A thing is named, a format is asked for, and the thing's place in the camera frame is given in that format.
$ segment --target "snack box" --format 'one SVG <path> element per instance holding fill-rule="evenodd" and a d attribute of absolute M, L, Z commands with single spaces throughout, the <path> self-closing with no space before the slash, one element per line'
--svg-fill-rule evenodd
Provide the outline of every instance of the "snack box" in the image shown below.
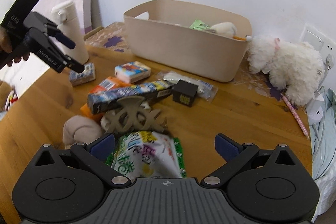
<path fill-rule="evenodd" d="M 72 86 L 77 86 L 84 84 L 96 79 L 96 70 L 93 63 L 87 63 L 84 65 L 84 71 L 82 73 L 77 73 L 75 71 L 70 71 L 69 80 Z"/>
<path fill-rule="evenodd" d="M 114 69 L 115 77 L 125 83 L 134 83 L 151 75 L 151 68 L 138 62 L 131 62 L 116 66 Z"/>
<path fill-rule="evenodd" d="M 173 101 L 191 107 L 197 95 L 198 85 L 179 80 L 173 86 Z"/>
<path fill-rule="evenodd" d="M 154 81 L 140 85 L 132 85 L 110 91 L 89 94 L 87 98 L 91 113 L 98 114 L 120 107 L 117 100 L 126 96 L 140 95 L 146 100 L 171 94 L 173 83 L 169 81 Z"/>
<path fill-rule="evenodd" d="M 125 87 L 125 86 L 130 86 L 130 84 L 124 83 L 120 81 L 118 78 L 109 76 L 106 79 L 104 79 L 102 82 L 100 82 L 99 85 L 95 86 L 92 90 L 90 90 L 89 93 L 108 91 L 108 90 Z M 92 119 L 97 123 L 100 123 L 100 120 L 102 119 L 104 115 L 104 113 L 92 114 L 87 104 L 83 105 L 80 111 L 85 117 Z"/>
<path fill-rule="evenodd" d="M 130 84 L 120 81 L 115 77 L 107 77 L 99 85 L 95 86 L 89 93 L 97 93 L 99 91 L 108 91 L 116 88 L 121 88 L 124 86 L 130 86 Z"/>

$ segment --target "green snack bag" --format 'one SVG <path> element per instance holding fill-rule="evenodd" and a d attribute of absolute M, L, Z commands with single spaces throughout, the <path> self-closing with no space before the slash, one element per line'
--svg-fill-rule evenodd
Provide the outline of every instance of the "green snack bag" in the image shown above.
<path fill-rule="evenodd" d="M 136 178 L 186 177 L 179 139 L 154 131 L 132 132 L 121 137 L 106 164 L 132 182 Z"/>
<path fill-rule="evenodd" d="M 208 24 L 205 24 L 202 20 L 196 19 L 193 24 L 190 26 L 191 29 L 204 31 L 210 29 Z"/>

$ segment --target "stuffed animal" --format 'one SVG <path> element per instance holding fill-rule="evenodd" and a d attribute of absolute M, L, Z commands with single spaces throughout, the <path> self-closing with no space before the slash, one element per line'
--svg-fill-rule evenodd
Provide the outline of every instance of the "stuffed animal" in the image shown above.
<path fill-rule="evenodd" d="M 104 134 L 104 130 L 94 121 L 83 116 L 74 116 L 63 127 L 63 143 L 66 149 L 79 142 L 92 143 Z"/>
<path fill-rule="evenodd" d="M 237 28 L 232 22 L 222 22 L 210 27 L 207 32 L 216 33 L 225 37 L 233 38 L 237 34 Z"/>
<path fill-rule="evenodd" d="M 269 81 L 286 97 L 303 106 L 313 97 L 324 75 L 321 55 L 307 42 L 293 44 L 278 38 L 254 37 L 249 43 L 251 73 L 269 73 Z"/>
<path fill-rule="evenodd" d="M 12 88 L 6 82 L 0 81 L 0 111 L 5 110 L 7 98 L 11 93 Z"/>

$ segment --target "blue gripper pad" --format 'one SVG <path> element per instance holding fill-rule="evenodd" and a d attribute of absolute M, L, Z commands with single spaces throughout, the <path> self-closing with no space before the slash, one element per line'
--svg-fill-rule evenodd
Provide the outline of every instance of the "blue gripper pad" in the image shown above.
<path fill-rule="evenodd" d="M 107 136 L 100 137 L 95 142 L 93 143 L 89 153 L 98 160 L 105 161 L 107 157 L 114 151 L 114 136 L 109 134 Z"/>
<path fill-rule="evenodd" d="M 244 147 L 220 133 L 215 137 L 215 149 L 216 152 L 228 162 L 241 153 Z"/>

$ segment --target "basket handle hole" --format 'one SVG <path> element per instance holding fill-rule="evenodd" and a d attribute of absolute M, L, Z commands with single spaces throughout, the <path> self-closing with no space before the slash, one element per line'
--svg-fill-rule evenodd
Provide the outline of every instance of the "basket handle hole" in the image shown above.
<path fill-rule="evenodd" d="M 136 16 L 135 18 L 137 19 L 144 19 L 144 20 L 149 20 L 149 12 L 144 12 L 138 16 Z"/>

